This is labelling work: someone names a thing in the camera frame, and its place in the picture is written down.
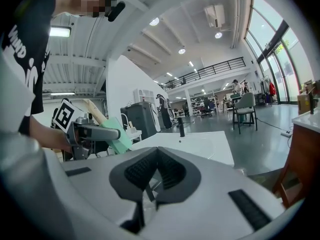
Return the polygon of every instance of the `red object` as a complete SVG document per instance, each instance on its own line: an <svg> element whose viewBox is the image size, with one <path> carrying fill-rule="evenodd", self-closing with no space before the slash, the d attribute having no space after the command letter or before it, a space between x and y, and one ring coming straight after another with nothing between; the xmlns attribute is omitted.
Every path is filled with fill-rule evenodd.
<svg viewBox="0 0 320 240"><path fill-rule="evenodd" d="M270 95L276 95L276 88L275 88L275 85L272 82L270 82L269 89L270 89Z"/></svg>

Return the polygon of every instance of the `railing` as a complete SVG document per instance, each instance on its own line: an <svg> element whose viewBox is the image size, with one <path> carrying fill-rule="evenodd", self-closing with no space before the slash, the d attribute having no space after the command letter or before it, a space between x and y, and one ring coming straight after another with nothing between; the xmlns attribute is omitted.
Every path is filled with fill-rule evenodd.
<svg viewBox="0 0 320 240"><path fill-rule="evenodd" d="M222 72L243 68L245 66L246 64L244 62L244 57L234 58L231 60L227 60L215 65L211 65L211 66L207 66L205 68L199 69L197 72L191 72L189 74L185 74L183 76L178 77L178 79L165 83L165 85L162 85L161 87L165 91L168 91L170 89L183 86L185 84L188 84L190 82L193 82L202 78L207 78Z"/></svg>

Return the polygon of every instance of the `fluorescent light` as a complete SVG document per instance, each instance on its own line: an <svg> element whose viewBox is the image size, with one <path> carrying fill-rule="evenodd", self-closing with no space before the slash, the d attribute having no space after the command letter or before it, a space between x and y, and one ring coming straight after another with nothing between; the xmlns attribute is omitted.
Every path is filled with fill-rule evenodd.
<svg viewBox="0 0 320 240"><path fill-rule="evenodd" d="M68 38L68 37L70 37L70 28L69 27L52 26L50 29L49 35L51 37Z"/></svg>
<svg viewBox="0 0 320 240"><path fill-rule="evenodd" d="M75 95L74 92L52 92L50 93L52 96L68 96L68 95Z"/></svg>
<svg viewBox="0 0 320 240"><path fill-rule="evenodd" d="M221 32L218 32L215 34L214 36L216 39L219 39L220 37L222 37L222 33Z"/></svg>
<svg viewBox="0 0 320 240"><path fill-rule="evenodd" d="M184 54L185 52L186 52L186 49L180 49L180 50L178 51L179 54Z"/></svg>
<svg viewBox="0 0 320 240"><path fill-rule="evenodd" d="M156 26L156 25L158 25L158 23L159 23L159 18L156 17L155 19L153 19L153 20L149 23L149 25L151 25L151 26Z"/></svg>

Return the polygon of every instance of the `gray chair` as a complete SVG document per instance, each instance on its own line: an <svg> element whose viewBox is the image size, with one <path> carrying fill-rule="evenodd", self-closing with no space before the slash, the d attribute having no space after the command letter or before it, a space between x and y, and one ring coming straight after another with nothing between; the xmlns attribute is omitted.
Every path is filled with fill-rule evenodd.
<svg viewBox="0 0 320 240"><path fill-rule="evenodd" d="M255 118L255 130L258 131L255 95L252 92L245 93L239 102L233 106L233 129L235 129L235 114L238 120L239 134L241 134L239 116L250 114L249 126L251 126L251 123L254 123Z"/></svg>

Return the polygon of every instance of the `glass wall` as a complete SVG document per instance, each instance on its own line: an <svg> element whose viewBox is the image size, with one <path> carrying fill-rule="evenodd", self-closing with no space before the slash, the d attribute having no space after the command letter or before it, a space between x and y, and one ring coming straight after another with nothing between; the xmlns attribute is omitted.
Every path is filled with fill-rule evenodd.
<svg viewBox="0 0 320 240"><path fill-rule="evenodd" d="M264 0L253 0L245 40L274 83L278 102L295 103L299 85L313 79L311 67L295 33Z"/></svg>

